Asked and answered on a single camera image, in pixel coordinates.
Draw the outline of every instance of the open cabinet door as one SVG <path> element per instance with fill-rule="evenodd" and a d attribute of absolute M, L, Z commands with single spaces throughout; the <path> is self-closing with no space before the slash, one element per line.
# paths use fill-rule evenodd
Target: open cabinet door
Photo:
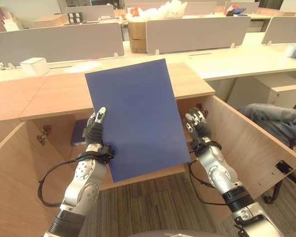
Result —
<path fill-rule="evenodd" d="M 295 152 L 218 97 L 199 97 L 177 103 L 181 117 L 197 103 L 202 103 L 203 108 L 208 110 L 207 123 L 212 128 L 212 140 L 222 145 L 226 162 L 236 170 L 239 180 L 253 199 L 287 176 L 275 167 L 281 160 L 290 165 L 292 171 L 296 169 Z M 199 163 L 195 163 L 192 169 L 197 177 L 208 181 Z M 224 203 L 217 190 L 197 181 L 194 183 L 205 201 Z M 226 206 L 208 205 L 208 209 L 217 221 L 231 214 Z"/>
<path fill-rule="evenodd" d="M 0 237 L 42 236 L 58 212 L 41 204 L 37 188 L 45 172 L 64 159 L 37 135 L 41 132 L 32 121 L 22 122 L 0 143 Z M 72 177 L 69 166 L 53 171 L 44 183 L 45 200 L 61 202 Z"/>

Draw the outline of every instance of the metal joint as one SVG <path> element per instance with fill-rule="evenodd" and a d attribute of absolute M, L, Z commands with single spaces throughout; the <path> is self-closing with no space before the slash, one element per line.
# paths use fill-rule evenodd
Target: metal joint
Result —
<path fill-rule="evenodd" d="M 45 145 L 45 139 L 50 134 L 50 132 L 51 132 L 51 125 L 45 125 L 43 127 L 43 129 L 42 129 L 43 135 L 37 135 L 36 136 L 36 139 L 39 141 L 39 143 L 42 144 L 42 146 Z"/>

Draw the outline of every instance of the white plastic bag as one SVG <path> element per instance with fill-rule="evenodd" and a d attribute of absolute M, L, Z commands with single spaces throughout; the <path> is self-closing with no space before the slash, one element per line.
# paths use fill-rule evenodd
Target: white plastic bag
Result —
<path fill-rule="evenodd" d="M 142 11 L 138 8 L 139 16 L 126 14 L 126 19 L 130 22 L 145 22 L 147 20 L 163 20 L 163 19 L 180 19 L 184 15 L 187 2 L 182 3 L 180 0 L 172 0 L 166 2 L 160 8 L 151 8 Z"/>

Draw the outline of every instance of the blue paper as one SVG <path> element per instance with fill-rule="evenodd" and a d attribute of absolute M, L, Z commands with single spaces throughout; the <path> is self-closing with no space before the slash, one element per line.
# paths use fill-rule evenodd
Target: blue paper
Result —
<path fill-rule="evenodd" d="M 115 149 L 114 182 L 189 161 L 164 59 L 85 76 L 95 111 L 107 109 L 103 143 Z"/>

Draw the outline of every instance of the black cable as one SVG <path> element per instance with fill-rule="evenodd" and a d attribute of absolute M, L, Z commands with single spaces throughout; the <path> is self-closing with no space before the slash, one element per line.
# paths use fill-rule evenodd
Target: black cable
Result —
<path fill-rule="evenodd" d="M 191 163 L 188 163 L 188 169 L 189 169 L 189 179 L 190 179 L 190 181 L 191 181 L 191 183 L 192 183 L 192 187 L 193 187 L 193 189 L 194 189 L 194 192 L 195 192 L 195 194 L 196 194 L 196 196 L 197 196 L 197 198 L 198 198 L 198 200 L 201 202 L 201 203 L 203 203 L 203 204 L 208 204 L 208 205 L 218 205 L 218 206 L 226 206 L 226 204 L 225 203 L 214 203 L 214 202 L 206 202 L 206 201 L 204 201 L 203 199 L 201 199 L 201 197 L 199 196 L 199 194 L 198 194 L 198 192 L 197 192 L 197 190 L 196 190 L 196 187 L 195 187 L 195 185 L 194 185 L 194 183 L 193 183 L 193 180 L 192 180 L 192 173 L 191 173 L 191 165 L 194 163 L 194 162 L 196 162 L 196 160 L 194 160 L 194 161 L 192 161 Z"/>
<path fill-rule="evenodd" d="M 44 182 L 45 182 L 46 177 L 49 175 L 50 172 L 52 172 L 54 169 L 58 168 L 59 166 L 64 165 L 64 164 L 75 163 L 75 162 L 76 162 L 76 160 L 75 160 L 75 159 L 72 159 L 72 160 L 69 160 L 69 161 L 66 161 L 66 162 L 60 163 L 60 164 L 58 164 L 58 165 L 55 165 L 54 167 L 50 168 L 50 169 L 45 173 L 45 175 L 42 177 L 41 180 L 39 180 L 39 186 L 38 186 L 38 190 L 37 190 L 37 196 L 38 196 L 38 198 L 40 199 L 40 201 L 41 201 L 45 206 L 48 206 L 48 207 L 58 207 L 58 206 L 60 206 L 60 204 L 61 204 L 61 202 L 50 203 L 50 202 L 46 202 L 46 201 L 44 200 L 42 190 L 43 190 L 43 184 L 44 184 Z"/>
<path fill-rule="evenodd" d="M 78 156 L 76 159 L 72 159 L 72 160 L 69 160 L 69 161 L 65 161 L 65 162 L 62 162 L 58 165 L 55 165 L 54 167 L 50 168 L 45 174 L 44 176 L 42 177 L 41 180 L 39 180 L 39 186 L 38 186 L 38 190 L 37 190 L 37 196 L 39 198 L 39 200 L 45 205 L 45 206 L 48 206 L 48 207 L 58 207 L 61 205 L 61 202 L 56 202 L 56 203 L 50 203 L 50 202 L 46 202 L 43 198 L 43 184 L 45 182 L 45 179 L 46 177 L 53 171 L 55 170 L 56 168 L 58 168 L 59 166 L 61 165 L 64 165 L 64 164 L 71 164 L 71 163 L 78 163 L 80 161 L 83 161 L 83 160 L 86 160 L 86 159 L 93 159 L 93 158 L 96 158 L 97 156 L 92 156 L 92 155 L 89 155 L 89 154 L 86 154 L 84 156 Z"/>
<path fill-rule="evenodd" d="M 192 175 L 191 175 L 191 173 L 189 174 L 189 179 L 190 179 L 190 181 L 191 181 L 191 183 L 192 183 L 192 187 L 193 187 L 193 189 L 194 189 L 194 192 L 195 192 L 195 194 L 196 194 L 198 200 L 199 200 L 201 203 L 203 203 L 203 204 L 208 204 L 208 205 L 226 206 L 225 203 L 214 203 L 214 202 L 206 202 L 206 201 L 203 201 L 203 200 L 201 199 L 201 197 L 198 195 L 198 192 L 197 192 L 197 190 L 196 190 L 196 187 L 194 186 L 194 183 L 193 183 L 193 181 L 192 181 Z"/>
<path fill-rule="evenodd" d="M 196 179 L 196 180 L 197 180 L 198 182 L 200 182 L 202 185 L 205 185 L 205 186 L 207 186 L 207 187 L 209 187 L 209 188 L 214 189 L 215 187 L 214 187 L 213 185 L 211 185 L 210 183 L 207 183 L 207 182 L 205 182 L 205 181 L 203 181 L 203 180 L 197 178 L 197 177 L 194 175 L 191 166 L 192 166 L 192 164 L 193 164 L 194 162 L 196 162 L 196 161 L 197 161 L 197 160 L 194 160 L 194 161 L 192 161 L 192 162 L 190 162 L 190 163 L 187 164 L 189 173 L 194 177 L 194 179 Z"/>

